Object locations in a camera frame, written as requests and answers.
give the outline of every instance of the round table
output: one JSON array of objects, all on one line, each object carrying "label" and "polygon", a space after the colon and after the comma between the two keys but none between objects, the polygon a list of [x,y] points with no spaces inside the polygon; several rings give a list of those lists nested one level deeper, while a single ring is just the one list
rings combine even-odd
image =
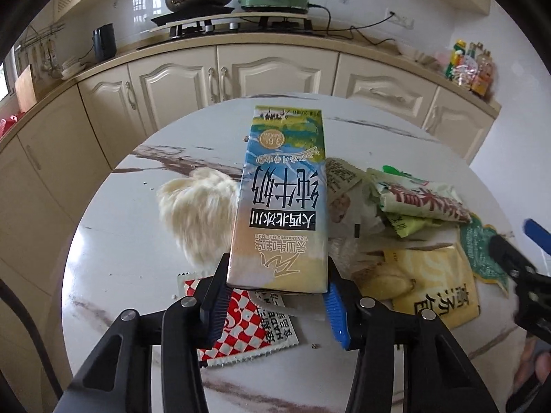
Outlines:
[{"label": "round table", "polygon": [[[159,186],[194,166],[239,178],[255,105],[319,108],[326,153],[361,169],[392,165],[416,177],[454,185],[484,223],[511,226],[464,160],[408,123],[365,103],[323,95],[259,95],[234,99],[185,116],[155,133],[105,180],[76,231],[63,280],[65,347],[76,373],[111,322],[127,308],[141,314],[174,302],[179,273],[193,269],[159,221]],[[503,410],[523,348],[512,320],[516,297],[477,282],[481,315],[453,334]],[[323,310],[321,296],[305,297]],[[333,339],[327,322],[293,319],[300,344],[201,374],[211,412],[344,411],[357,352]],[[160,350],[153,354],[153,411],[162,412]],[[403,357],[396,353],[395,409],[402,411]]]}]

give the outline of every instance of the metal screw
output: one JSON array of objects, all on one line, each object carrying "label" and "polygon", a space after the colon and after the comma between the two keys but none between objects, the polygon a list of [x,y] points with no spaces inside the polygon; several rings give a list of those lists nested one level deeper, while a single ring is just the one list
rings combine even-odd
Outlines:
[{"label": "metal screw", "polygon": [[183,307],[193,307],[197,304],[197,299],[194,298],[194,297],[184,297],[182,298],[182,300],[180,301],[180,304],[183,306]]},{"label": "metal screw", "polygon": [[421,317],[425,320],[434,320],[436,318],[436,313],[431,309],[423,309],[421,311]]},{"label": "metal screw", "polygon": [[132,310],[132,309],[125,310],[121,314],[121,320],[122,321],[130,321],[130,320],[133,320],[135,317],[136,317],[136,311]]},{"label": "metal screw", "polygon": [[360,306],[371,309],[375,307],[375,300],[373,298],[364,297],[360,300]]}]

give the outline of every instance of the upside-down milk carton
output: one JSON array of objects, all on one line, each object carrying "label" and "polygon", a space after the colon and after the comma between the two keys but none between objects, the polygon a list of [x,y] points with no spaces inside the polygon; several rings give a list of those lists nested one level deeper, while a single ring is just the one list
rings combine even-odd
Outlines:
[{"label": "upside-down milk carton", "polygon": [[257,106],[233,228],[228,285],[326,292],[326,210],[321,111]]}]

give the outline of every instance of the black container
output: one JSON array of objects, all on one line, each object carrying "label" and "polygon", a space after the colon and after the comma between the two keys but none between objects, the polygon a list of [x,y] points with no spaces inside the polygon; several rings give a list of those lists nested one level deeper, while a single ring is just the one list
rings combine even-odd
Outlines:
[{"label": "black container", "polygon": [[97,62],[111,59],[117,54],[113,23],[104,24],[101,28],[94,30],[92,40],[94,41],[94,53]]}]

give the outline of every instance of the wall socket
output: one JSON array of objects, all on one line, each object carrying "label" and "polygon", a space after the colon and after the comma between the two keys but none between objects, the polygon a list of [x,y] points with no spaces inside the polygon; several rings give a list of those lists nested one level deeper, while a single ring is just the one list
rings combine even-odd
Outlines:
[{"label": "wall socket", "polygon": [[385,19],[387,17],[390,17],[391,12],[394,12],[394,15],[392,16],[392,18],[388,19],[389,23],[397,24],[398,26],[402,26],[403,28],[406,28],[407,30],[412,30],[413,29],[413,23],[414,23],[415,20],[410,18],[410,17],[404,16],[403,14],[399,13],[398,11],[386,8]]}]

